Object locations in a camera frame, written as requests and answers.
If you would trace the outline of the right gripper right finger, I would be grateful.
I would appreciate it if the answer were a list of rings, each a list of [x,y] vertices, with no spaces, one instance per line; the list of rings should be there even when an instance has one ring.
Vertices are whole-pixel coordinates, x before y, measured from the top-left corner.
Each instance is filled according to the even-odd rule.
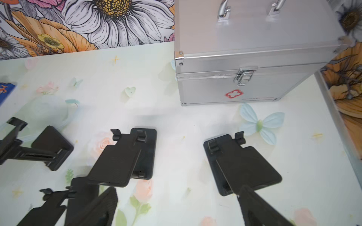
[[[245,226],[293,226],[247,185],[241,187],[238,202]]]

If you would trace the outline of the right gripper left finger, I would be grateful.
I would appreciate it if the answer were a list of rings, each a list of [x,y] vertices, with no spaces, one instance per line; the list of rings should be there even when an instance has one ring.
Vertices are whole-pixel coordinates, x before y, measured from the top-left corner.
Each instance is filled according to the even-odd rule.
[[[67,226],[111,226],[118,203],[117,191],[110,186],[73,217]]]

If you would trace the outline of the phone stand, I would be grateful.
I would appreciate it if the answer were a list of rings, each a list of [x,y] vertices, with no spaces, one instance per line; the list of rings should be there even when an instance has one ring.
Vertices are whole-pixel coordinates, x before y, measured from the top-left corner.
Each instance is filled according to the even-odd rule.
[[[50,188],[40,190],[44,193],[44,204],[32,208],[18,223],[19,226],[54,226],[66,213],[65,223],[70,223],[87,205],[99,196],[99,186],[90,184],[86,177],[71,180],[71,185],[63,191]]]
[[[254,148],[246,144],[244,132],[226,134],[203,144],[218,192],[238,195],[242,186],[259,190],[282,182],[278,171]]]
[[[47,126],[30,147],[23,147],[18,139],[27,123],[12,117],[7,124],[14,128],[1,140],[1,164],[6,160],[43,162],[51,171],[57,171],[74,150],[74,146],[53,126]]]
[[[157,130],[133,128],[129,134],[111,130],[114,145],[108,145],[86,177],[88,183],[126,187],[130,179],[153,177]]]

